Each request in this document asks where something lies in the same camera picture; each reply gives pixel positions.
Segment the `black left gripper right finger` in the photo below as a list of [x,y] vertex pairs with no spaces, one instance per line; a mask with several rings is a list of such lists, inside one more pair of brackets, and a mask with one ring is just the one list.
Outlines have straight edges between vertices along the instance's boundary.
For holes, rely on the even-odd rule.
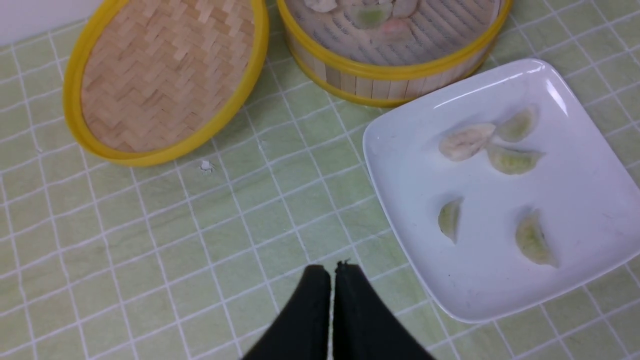
[[358,264],[334,271],[334,360],[432,360],[384,304]]

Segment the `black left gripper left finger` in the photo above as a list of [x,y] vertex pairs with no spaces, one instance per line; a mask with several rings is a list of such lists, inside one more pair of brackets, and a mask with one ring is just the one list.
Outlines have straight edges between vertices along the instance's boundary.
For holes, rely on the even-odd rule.
[[274,322],[245,360],[326,360],[331,280],[322,265],[308,265]]

